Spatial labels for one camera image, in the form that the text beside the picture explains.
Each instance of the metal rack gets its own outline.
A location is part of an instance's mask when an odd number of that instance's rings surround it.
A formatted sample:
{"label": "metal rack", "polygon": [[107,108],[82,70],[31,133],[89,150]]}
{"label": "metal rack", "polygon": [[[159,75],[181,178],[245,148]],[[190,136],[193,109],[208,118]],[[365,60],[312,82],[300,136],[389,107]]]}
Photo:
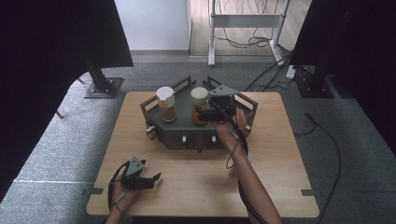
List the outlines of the metal rack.
{"label": "metal rack", "polygon": [[270,41],[271,50],[274,53],[278,65],[282,65],[281,50],[277,46],[283,23],[286,19],[290,0],[286,0],[283,11],[280,15],[224,15],[216,14],[216,0],[212,0],[212,14],[210,22],[212,24],[209,39],[209,66],[215,66],[215,28],[277,28],[274,39]]}
{"label": "metal rack", "polygon": [[[151,140],[158,139],[170,149],[197,149],[201,152],[204,148],[225,148],[218,139],[216,130],[210,124],[197,125],[192,122],[190,93],[192,89],[199,86],[211,91],[221,86],[221,83],[212,77],[207,77],[207,81],[204,80],[202,85],[198,85],[195,80],[191,81],[191,77],[181,79],[172,87],[175,90],[177,118],[171,122],[162,120],[161,109],[158,104],[155,104],[156,95],[140,105],[147,124],[146,134]],[[236,107],[244,110],[247,125],[252,127],[258,103],[241,92],[235,95],[235,99]]]}

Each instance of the wooden table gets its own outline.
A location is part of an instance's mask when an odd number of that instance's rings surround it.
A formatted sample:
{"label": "wooden table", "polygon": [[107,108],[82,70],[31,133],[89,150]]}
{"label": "wooden table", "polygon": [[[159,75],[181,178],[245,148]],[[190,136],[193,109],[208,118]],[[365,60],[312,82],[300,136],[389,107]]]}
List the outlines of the wooden table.
{"label": "wooden table", "polygon": [[[247,139],[252,166],[282,217],[317,217],[314,196],[292,133],[282,99],[275,92],[244,92],[259,103],[252,133]],[[141,176],[162,173],[154,189],[144,190],[128,211],[130,216],[247,217],[237,180],[225,168],[225,149],[168,149],[146,136],[140,104],[155,92],[129,92],[124,100],[105,158],[87,205],[91,215],[107,215],[107,186],[121,164],[132,156],[147,160]]]}

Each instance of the gray carpet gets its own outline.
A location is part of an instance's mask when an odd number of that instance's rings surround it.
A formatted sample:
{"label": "gray carpet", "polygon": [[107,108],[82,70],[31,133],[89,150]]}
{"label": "gray carpet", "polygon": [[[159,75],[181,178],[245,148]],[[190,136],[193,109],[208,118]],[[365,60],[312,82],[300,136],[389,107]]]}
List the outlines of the gray carpet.
{"label": "gray carpet", "polygon": [[[107,77],[124,77],[116,99],[87,100],[85,91],[92,80],[88,74],[75,82],[64,98],[29,160],[0,204],[2,223],[100,223],[85,208],[125,94],[156,91],[185,76],[201,81],[211,76],[243,91],[272,61],[220,59],[215,67],[205,60],[167,57],[161,63],[134,57],[134,68],[104,69]],[[259,78],[266,84],[277,67]],[[278,74],[276,84],[285,79]],[[294,132],[306,133],[312,122],[325,127],[336,140],[342,158],[340,179],[322,223],[395,223],[396,159],[372,122],[354,99],[343,99],[332,87],[333,99],[301,98],[295,83],[277,83]],[[304,165],[322,209],[336,178],[338,156],[329,135],[316,128],[307,136],[296,136]],[[285,223],[316,223],[316,218],[284,218]]]}

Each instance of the black base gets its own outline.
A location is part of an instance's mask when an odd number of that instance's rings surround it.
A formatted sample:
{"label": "black base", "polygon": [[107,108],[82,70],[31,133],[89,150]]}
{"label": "black base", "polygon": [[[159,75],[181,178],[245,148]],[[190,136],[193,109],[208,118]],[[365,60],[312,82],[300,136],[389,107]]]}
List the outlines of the black base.
{"label": "black base", "polygon": [[337,80],[335,76],[330,77],[332,84],[337,90],[338,94],[340,94],[341,98],[354,98],[354,96],[346,89],[344,86]]}
{"label": "black base", "polygon": [[92,83],[85,93],[85,99],[114,99],[116,98],[117,91],[120,88],[122,77],[107,77],[107,83],[109,84],[108,91],[99,91]]}
{"label": "black base", "polygon": [[323,82],[323,88],[321,90],[315,90],[311,88],[311,81],[308,77],[295,77],[294,80],[303,98],[334,98],[326,81]]}

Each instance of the hand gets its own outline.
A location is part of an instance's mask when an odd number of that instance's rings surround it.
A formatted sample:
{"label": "hand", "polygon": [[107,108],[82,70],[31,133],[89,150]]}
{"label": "hand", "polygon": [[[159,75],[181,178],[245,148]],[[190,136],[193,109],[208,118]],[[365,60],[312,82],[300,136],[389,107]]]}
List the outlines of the hand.
{"label": "hand", "polygon": [[[121,182],[121,176],[117,176],[114,182],[113,195],[111,197],[112,207],[110,209],[110,214],[106,219],[106,223],[119,223],[121,216],[128,210],[134,201],[134,197],[141,191],[137,189],[127,189]],[[115,203],[121,194],[123,197]]]}
{"label": "hand", "polygon": [[[248,121],[245,117],[245,113],[242,109],[236,108],[235,116],[233,117],[233,121],[238,124],[239,129],[242,131],[245,137],[248,136],[249,132],[246,129]],[[233,135],[233,127],[229,122],[210,122],[210,124],[216,129],[218,132],[218,136],[221,142],[228,148],[230,153],[232,153],[235,145],[236,139]]]}

